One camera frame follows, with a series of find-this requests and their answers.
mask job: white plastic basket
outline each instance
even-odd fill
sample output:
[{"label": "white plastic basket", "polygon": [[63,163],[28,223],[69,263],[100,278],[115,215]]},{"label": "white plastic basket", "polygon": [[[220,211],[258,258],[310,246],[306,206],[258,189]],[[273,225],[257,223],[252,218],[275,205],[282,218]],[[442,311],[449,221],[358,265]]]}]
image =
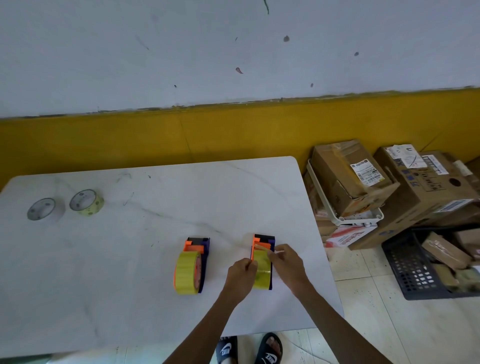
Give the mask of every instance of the white plastic basket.
[{"label": "white plastic basket", "polygon": [[332,208],[332,205],[330,205],[330,202],[328,202],[327,196],[325,196],[325,193],[320,183],[318,182],[317,176],[315,176],[315,172],[313,171],[312,165],[310,164],[310,159],[307,162],[307,171],[310,174],[310,177],[312,178],[312,181],[313,181],[313,185],[315,186],[315,189],[317,190],[318,195],[322,200],[325,210],[327,211],[328,218],[335,225],[340,226],[340,225],[347,225],[347,224],[355,224],[355,225],[374,224],[384,218],[384,213],[379,208],[374,208],[372,210],[368,210],[360,214],[348,216],[346,218],[337,217],[335,214],[335,211]]}]

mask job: tape roll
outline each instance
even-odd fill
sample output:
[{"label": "tape roll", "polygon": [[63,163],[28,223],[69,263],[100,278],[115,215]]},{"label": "tape roll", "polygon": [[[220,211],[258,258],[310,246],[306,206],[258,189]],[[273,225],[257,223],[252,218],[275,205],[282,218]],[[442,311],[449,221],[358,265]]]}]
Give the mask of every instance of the tape roll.
[{"label": "tape roll", "polygon": [[272,265],[268,259],[267,251],[254,249],[253,260],[258,263],[257,274],[253,287],[259,290],[267,290],[270,288],[270,277],[272,275]]},{"label": "tape roll", "polygon": [[202,276],[200,252],[181,252],[175,266],[173,287],[178,294],[197,294]]},{"label": "tape roll", "polygon": [[42,223],[57,222],[65,212],[65,205],[62,201],[51,197],[38,200],[27,211],[27,219],[40,221]]},{"label": "tape roll", "polygon": [[91,216],[103,207],[104,200],[94,190],[83,190],[70,200],[70,208],[80,215]]}]

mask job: yellow-green tape roll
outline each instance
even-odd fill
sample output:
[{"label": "yellow-green tape roll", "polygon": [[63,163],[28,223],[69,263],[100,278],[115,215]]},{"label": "yellow-green tape roll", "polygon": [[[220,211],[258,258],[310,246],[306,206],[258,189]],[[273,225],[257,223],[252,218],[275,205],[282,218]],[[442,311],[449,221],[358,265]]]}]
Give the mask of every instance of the yellow-green tape roll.
[{"label": "yellow-green tape roll", "polygon": [[94,190],[83,190],[70,200],[70,208],[80,215],[92,216],[103,207],[104,200]]},{"label": "yellow-green tape roll", "polygon": [[272,274],[272,266],[265,250],[254,249],[253,260],[258,262],[257,274],[253,287],[259,290],[267,290],[270,288],[270,276]]},{"label": "yellow-green tape roll", "polygon": [[178,294],[197,294],[200,288],[200,252],[181,252],[175,266],[173,286]]}]

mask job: hand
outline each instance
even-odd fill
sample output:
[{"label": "hand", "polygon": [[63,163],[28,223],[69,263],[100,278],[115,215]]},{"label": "hand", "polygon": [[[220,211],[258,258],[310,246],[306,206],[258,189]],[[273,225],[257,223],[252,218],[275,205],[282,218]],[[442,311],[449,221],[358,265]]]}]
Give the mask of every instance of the hand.
[{"label": "hand", "polygon": [[280,252],[268,251],[268,258],[292,293],[297,296],[305,288],[311,287],[312,284],[307,277],[307,273],[305,273],[303,260],[297,252],[288,244],[277,245],[275,250]]},{"label": "hand", "polygon": [[228,268],[227,280],[223,286],[224,297],[238,305],[250,293],[255,282],[258,263],[243,258]]}]

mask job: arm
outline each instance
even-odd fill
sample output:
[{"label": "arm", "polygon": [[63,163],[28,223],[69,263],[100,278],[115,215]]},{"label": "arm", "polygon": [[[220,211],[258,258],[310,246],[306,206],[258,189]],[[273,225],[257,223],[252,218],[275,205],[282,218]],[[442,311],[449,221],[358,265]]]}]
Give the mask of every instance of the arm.
[{"label": "arm", "polygon": [[252,290],[256,273],[257,262],[248,258],[235,262],[228,269],[225,285],[212,308],[164,364],[209,363],[233,309]]},{"label": "arm", "polygon": [[275,250],[281,252],[268,256],[278,275],[305,307],[340,364],[391,364],[317,293],[302,259],[289,245],[278,245]]}]

